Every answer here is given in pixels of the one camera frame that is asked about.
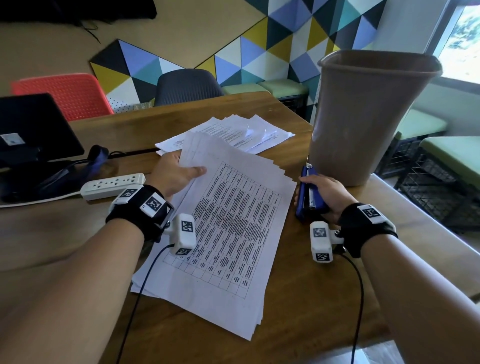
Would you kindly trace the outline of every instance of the white power strip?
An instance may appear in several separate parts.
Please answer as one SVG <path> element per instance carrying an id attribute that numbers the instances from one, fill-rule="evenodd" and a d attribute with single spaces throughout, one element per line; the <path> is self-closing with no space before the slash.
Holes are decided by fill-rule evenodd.
<path id="1" fill-rule="evenodd" d="M 80 189 L 80 194 L 86 201 L 99 198 L 118 196 L 120 192 L 132 185 L 144 184 L 143 173 L 128 174 L 126 176 L 104 178 L 85 183 Z"/>

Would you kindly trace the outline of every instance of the forearm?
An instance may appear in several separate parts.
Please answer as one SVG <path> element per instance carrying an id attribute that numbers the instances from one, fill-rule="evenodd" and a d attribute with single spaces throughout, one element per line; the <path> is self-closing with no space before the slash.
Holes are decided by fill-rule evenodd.
<path id="1" fill-rule="evenodd" d="M 142 232 L 114 219 L 0 335 L 0 363 L 97 363 L 128 291 Z"/>
<path id="2" fill-rule="evenodd" d="M 480 362 L 480 312 L 467 296 L 391 235 L 361 257 L 406 363 Z"/>

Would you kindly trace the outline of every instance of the black monitor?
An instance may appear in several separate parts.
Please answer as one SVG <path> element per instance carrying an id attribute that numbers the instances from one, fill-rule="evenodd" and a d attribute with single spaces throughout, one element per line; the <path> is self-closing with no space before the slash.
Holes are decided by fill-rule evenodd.
<path id="1" fill-rule="evenodd" d="M 0 97 L 0 168 L 83 153 L 51 95 Z"/>

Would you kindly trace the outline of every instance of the blue stapler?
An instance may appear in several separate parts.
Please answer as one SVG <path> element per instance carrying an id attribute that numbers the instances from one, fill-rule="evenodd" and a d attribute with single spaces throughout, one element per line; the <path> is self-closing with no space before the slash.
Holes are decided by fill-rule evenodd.
<path id="1" fill-rule="evenodd" d="M 308 162 L 303 166 L 301 176 L 310 176 L 318 174 L 313 166 Z M 317 186 L 311 183 L 300 183 L 299 197 L 297 201 L 297 211 L 295 216 L 300 221 L 322 220 L 321 215 L 328 212 L 330 208 L 320 196 Z"/>

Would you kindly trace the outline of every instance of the green seat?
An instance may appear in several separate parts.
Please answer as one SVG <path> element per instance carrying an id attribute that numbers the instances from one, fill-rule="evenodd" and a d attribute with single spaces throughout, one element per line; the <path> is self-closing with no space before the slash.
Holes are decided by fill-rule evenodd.
<path id="1" fill-rule="evenodd" d="M 410 109 L 396 129 L 395 139 L 405 140 L 417 136 L 444 132 L 447 122 L 424 112 Z"/>
<path id="2" fill-rule="evenodd" d="M 308 95 L 308 87 L 292 80 L 263 81 L 258 83 L 274 97 Z"/>
<path id="3" fill-rule="evenodd" d="M 480 136 L 433 136 L 420 146 L 480 190 Z"/>
<path id="4" fill-rule="evenodd" d="M 225 95 L 242 94 L 244 92 L 266 91 L 258 84 L 241 84 L 232 86 L 223 86 L 222 91 Z"/>

